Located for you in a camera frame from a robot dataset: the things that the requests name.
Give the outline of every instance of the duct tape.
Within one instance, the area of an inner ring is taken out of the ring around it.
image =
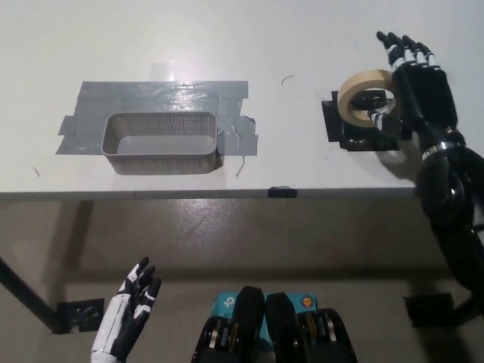
[[[248,92],[246,81],[84,82],[73,115],[60,126],[64,139],[57,154],[102,155],[101,139],[114,113],[206,111],[219,119],[220,154],[255,156],[256,121],[240,115]]]

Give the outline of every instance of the rectangular basket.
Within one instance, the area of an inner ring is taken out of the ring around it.
[[[123,175],[204,174],[216,164],[217,119],[210,112],[115,113],[101,149]]]

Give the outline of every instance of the black bracket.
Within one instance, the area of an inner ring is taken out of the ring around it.
[[[297,189],[272,187],[267,190],[267,198],[297,198]]]
[[[324,123],[329,142],[339,142],[348,151],[399,150],[397,140],[382,134],[376,127],[357,127],[344,121],[338,112],[338,92],[331,92],[332,101],[322,101]],[[388,103],[385,91],[363,91],[352,101],[360,110],[375,110]],[[404,127],[401,140],[410,140],[411,130]]]
[[[104,299],[59,302],[57,317],[66,323],[67,331],[54,331],[55,334],[69,333],[75,326],[79,328],[79,332],[96,331],[104,317]]]
[[[405,297],[413,327],[458,327],[481,315],[473,297],[454,307],[450,293]]]

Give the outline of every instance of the white tabletop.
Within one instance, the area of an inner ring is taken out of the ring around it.
[[[405,172],[382,163],[398,154],[327,141],[321,100],[353,73],[389,68],[376,31],[408,34],[436,53],[459,128],[484,154],[482,10],[479,0],[2,2],[0,198],[411,191]],[[238,177],[241,157],[207,175],[125,176],[103,156],[55,155],[83,81],[148,80],[248,81],[241,114],[256,119],[258,155]]]

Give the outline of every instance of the gray floor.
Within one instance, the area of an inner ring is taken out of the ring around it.
[[[360,362],[484,361],[484,322],[414,330],[403,296],[465,291],[415,200],[0,203],[0,254],[47,301],[111,298],[148,255],[164,280],[129,361],[189,362],[219,291],[313,292]],[[5,362],[87,362],[92,333],[54,336],[0,288]]]

